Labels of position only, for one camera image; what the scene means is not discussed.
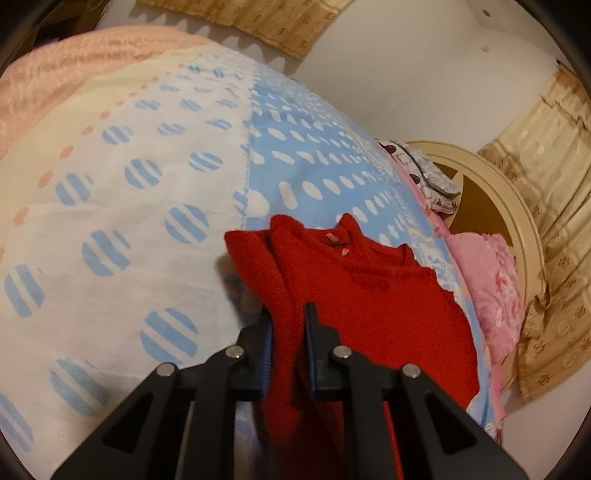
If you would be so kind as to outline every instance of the brown floral curtain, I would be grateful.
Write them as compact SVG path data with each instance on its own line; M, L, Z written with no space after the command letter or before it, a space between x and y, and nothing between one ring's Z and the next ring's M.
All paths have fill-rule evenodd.
M518 345L527 402L591 356L591 101L560 69L534 107L479 152L521 193L545 252L547 294L530 307Z
M235 27L302 59L353 0L138 0Z

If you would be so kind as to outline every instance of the patterned bedspread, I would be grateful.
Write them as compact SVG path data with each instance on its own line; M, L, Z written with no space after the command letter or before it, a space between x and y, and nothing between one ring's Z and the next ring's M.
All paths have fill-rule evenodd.
M469 413L492 421L443 239L365 132L264 65L201 42L95 74L11 144L0 178L0 429L37 480L158 363L201 363L256 318L222 237L276 213L329 228L350 212L411 245L469 319ZM256 478L248 404L237 420L237 477Z

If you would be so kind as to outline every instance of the red garment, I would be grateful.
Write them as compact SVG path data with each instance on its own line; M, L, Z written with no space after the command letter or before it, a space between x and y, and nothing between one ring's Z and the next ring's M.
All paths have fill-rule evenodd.
M320 323L372 362L419 365L462 408L478 393L466 316L408 245L365 238L348 214L332 230L277 215L269 230L227 232L225 240L238 274L271 313L273 368L262 410L286 480L346 476L340 405L313 402L301 380L308 301Z

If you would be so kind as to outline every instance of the pink floral fabric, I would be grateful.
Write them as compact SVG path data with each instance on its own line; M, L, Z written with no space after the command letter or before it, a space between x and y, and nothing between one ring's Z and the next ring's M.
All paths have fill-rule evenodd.
M493 364L519 341L524 308L515 260L499 234L459 233L446 239L476 309Z

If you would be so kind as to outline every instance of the metal screw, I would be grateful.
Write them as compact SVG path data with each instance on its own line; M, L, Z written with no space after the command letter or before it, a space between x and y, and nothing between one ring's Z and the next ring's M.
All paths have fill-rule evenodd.
M244 355L244 348L240 345L231 345L226 348L226 356L230 358L240 358L242 355Z
M174 373L175 368L173 364L160 364L156 369L156 373L161 377L170 377Z
M406 364L402 368L402 373L410 378L417 378L421 374L421 369L415 364Z
M353 354L353 350L346 345L339 345L333 348L333 355L336 358L349 358Z

